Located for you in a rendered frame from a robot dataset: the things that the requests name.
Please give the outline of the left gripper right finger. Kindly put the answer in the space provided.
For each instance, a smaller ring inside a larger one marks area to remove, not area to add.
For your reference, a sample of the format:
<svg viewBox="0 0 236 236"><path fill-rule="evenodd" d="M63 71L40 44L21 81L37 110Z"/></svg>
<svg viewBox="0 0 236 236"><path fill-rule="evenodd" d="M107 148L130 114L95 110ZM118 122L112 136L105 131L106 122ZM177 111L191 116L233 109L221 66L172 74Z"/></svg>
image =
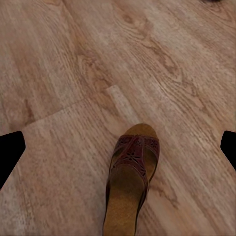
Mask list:
<svg viewBox="0 0 236 236"><path fill-rule="evenodd" d="M236 170L236 133L225 131L220 147Z"/></svg>

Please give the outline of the sandal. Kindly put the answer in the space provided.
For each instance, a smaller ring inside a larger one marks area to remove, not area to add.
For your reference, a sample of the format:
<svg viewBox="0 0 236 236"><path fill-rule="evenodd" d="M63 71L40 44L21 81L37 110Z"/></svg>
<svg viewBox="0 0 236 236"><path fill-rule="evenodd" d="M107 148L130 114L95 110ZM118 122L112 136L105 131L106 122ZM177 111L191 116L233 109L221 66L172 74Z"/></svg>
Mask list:
<svg viewBox="0 0 236 236"><path fill-rule="evenodd" d="M159 153L159 139L149 124L136 124L121 135L109 168L102 236L135 235Z"/></svg>

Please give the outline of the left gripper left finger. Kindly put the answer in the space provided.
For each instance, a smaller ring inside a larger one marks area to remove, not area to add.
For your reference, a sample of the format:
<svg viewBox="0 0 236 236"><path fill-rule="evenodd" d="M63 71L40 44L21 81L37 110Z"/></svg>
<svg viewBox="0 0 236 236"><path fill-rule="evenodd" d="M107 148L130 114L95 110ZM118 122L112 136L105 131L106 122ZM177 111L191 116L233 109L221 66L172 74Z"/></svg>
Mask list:
<svg viewBox="0 0 236 236"><path fill-rule="evenodd" d="M26 149L22 131L0 136L0 189Z"/></svg>

